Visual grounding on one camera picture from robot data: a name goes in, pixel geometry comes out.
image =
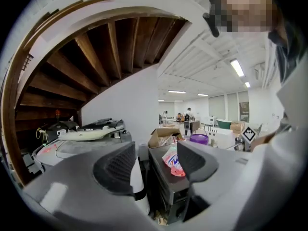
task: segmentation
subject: purple bowl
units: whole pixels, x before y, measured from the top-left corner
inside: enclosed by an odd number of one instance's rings
[[[189,141],[199,143],[199,144],[208,144],[208,136],[205,134],[193,134]]]

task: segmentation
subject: red and white package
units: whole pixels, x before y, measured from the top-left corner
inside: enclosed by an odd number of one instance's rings
[[[162,157],[165,164],[171,168],[171,174],[174,176],[185,176],[185,172],[178,159],[178,151],[175,146],[171,146],[166,154]]]

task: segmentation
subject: white ceiling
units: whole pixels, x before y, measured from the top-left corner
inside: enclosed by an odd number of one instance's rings
[[[208,0],[194,0],[208,10]],[[165,101],[192,100],[198,93],[209,96],[245,90],[245,82],[259,87],[255,68],[264,69],[266,35],[235,36],[221,33],[212,36],[208,28],[192,39],[159,77],[159,99]],[[230,60],[238,59],[244,77],[238,77]],[[184,90],[186,94],[168,93],[168,90]]]

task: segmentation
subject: black and white diamond sign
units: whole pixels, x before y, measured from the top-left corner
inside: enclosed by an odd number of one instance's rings
[[[243,132],[242,132],[243,138],[251,144],[251,142],[255,139],[256,133],[253,131],[250,127],[247,127]]]

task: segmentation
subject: plastic bag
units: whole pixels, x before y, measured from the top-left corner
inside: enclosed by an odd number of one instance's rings
[[[162,157],[165,164],[171,168],[171,174],[174,176],[185,176],[185,172],[178,159],[178,150],[176,146],[171,146],[166,154]]]

